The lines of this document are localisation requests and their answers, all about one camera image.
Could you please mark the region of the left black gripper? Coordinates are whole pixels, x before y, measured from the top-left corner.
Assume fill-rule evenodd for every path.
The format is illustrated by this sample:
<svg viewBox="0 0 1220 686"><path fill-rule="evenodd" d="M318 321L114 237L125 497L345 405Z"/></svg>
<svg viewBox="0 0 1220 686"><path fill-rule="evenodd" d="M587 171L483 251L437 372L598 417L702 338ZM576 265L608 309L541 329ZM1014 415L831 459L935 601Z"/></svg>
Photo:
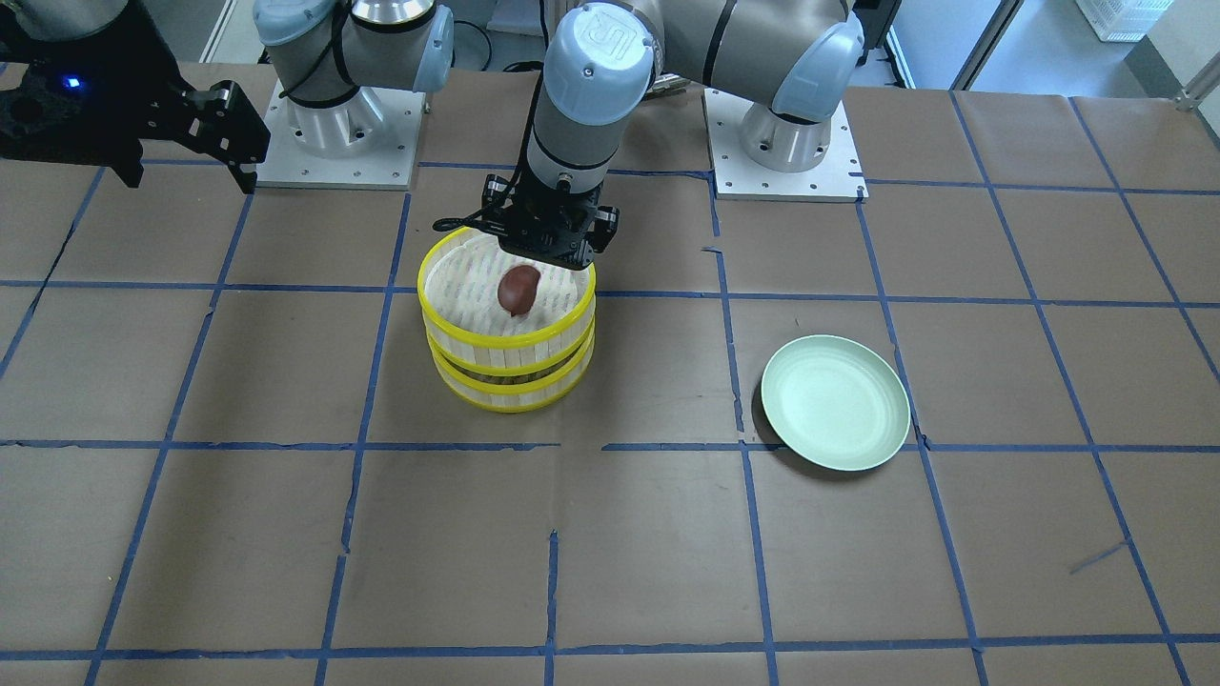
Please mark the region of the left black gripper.
<svg viewBox="0 0 1220 686"><path fill-rule="evenodd" d="M619 233L619 208L599 204L601 187L558 190L526 173L514 186L487 175L475 229L497 237L501 251L555 269L589 269Z"/></svg>

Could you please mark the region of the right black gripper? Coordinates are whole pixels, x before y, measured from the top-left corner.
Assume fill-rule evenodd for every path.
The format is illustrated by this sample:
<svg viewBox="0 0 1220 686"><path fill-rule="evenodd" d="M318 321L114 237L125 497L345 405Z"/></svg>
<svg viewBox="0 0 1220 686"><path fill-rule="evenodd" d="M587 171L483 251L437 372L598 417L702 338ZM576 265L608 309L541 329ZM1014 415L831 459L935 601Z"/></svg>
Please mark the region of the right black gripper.
<svg viewBox="0 0 1220 686"><path fill-rule="evenodd" d="M2 157L110 168L140 184L143 140L224 162L253 195L271 134L235 81L193 90L142 1L5 1Z"/></svg>

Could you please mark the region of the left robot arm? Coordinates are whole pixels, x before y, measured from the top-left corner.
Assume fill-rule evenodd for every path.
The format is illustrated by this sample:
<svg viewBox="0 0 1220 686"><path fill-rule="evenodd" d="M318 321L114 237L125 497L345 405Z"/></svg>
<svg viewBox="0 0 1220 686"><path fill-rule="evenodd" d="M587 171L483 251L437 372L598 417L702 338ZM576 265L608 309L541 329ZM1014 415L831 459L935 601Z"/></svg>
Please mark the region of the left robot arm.
<svg viewBox="0 0 1220 686"><path fill-rule="evenodd" d="M662 74L749 103L738 143L776 175L816 168L865 51L848 1L584 1L562 15L533 88L518 164L488 175L477 229L501 251L588 269L619 233L600 203L630 117Z"/></svg>

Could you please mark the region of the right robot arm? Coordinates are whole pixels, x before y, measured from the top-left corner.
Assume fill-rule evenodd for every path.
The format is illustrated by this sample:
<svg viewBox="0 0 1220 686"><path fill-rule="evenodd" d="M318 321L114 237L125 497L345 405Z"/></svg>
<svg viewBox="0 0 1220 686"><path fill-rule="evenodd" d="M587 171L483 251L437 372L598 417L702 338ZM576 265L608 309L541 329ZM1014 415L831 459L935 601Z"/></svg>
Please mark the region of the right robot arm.
<svg viewBox="0 0 1220 686"><path fill-rule="evenodd" d="M296 111L331 111L362 90L439 92L453 13L436 1L257 1L257 39ZM235 81L200 90L182 74L142 1L5 1L2 59L24 65L2 92L2 157L143 178L143 144L174 142L226 166L245 194L271 132Z"/></svg>

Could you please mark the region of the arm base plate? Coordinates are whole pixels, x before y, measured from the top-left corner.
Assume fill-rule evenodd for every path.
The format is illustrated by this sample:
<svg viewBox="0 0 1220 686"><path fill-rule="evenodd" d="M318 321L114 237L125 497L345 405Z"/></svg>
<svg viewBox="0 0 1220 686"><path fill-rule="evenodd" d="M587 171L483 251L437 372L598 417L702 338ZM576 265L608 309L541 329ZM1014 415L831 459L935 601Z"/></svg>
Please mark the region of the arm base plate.
<svg viewBox="0 0 1220 686"><path fill-rule="evenodd" d="M410 190L428 106L425 92L361 88L318 109L272 96L257 187L282 190Z"/></svg>
<svg viewBox="0 0 1220 686"><path fill-rule="evenodd" d="M795 123L728 92L704 92L716 194L730 200L853 203L867 198L860 155L838 104Z"/></svg>

